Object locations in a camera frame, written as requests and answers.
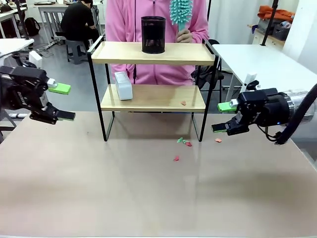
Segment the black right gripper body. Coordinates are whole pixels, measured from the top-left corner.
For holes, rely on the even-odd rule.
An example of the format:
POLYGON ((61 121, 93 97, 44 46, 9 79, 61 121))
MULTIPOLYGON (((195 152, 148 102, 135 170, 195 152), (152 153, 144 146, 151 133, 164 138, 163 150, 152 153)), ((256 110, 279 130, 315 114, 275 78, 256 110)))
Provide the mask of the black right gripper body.
POLYGON ((240 125, 262 127, 285 124, 290 118, 286 97, 275 88, 242 92, 237 98, 236 120, 240 125))

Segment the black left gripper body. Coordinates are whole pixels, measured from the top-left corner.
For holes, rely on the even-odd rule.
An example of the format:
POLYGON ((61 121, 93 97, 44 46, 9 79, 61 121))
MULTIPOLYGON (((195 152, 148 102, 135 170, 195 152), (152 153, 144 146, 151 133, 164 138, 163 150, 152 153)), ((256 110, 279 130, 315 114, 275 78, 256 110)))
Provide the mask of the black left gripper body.
POLYGON ((31 67, 0 67, 0 106, 8 110, 38 111, 48 104, 47 73, 31 67))

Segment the person's left hand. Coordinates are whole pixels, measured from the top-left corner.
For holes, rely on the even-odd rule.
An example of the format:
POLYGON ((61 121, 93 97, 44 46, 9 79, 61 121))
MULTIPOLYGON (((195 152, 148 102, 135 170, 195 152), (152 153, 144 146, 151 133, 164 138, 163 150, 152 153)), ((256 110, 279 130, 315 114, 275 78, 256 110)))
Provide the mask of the person's left hand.
POLYGON ((193 42, 193 35, 188 29, 183 29, 179 31, 176 35, 176 42, 177 43, 192 43, 193 42))

